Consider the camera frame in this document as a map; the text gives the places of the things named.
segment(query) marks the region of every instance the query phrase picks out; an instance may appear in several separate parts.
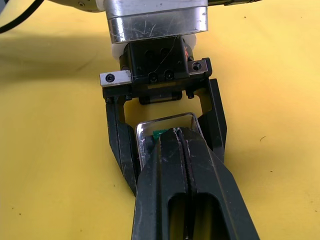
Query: yellow surface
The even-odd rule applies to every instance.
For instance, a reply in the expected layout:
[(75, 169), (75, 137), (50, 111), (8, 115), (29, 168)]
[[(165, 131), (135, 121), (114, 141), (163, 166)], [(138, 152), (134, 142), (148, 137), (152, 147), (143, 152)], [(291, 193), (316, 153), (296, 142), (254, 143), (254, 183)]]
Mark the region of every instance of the yellow surface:
[[(30, 0), (11, 0), (4, 24)], [(212, 7), (225, 163), (262, 239), (320, 239), (320, 2)], [(109, 147), (99, 73), (117, 71), (103, 13), (45, 1), (0, 35), (0, 239), (130, 239), (135, 198)], [(126, 104), (132, 125), (198, 100)]]

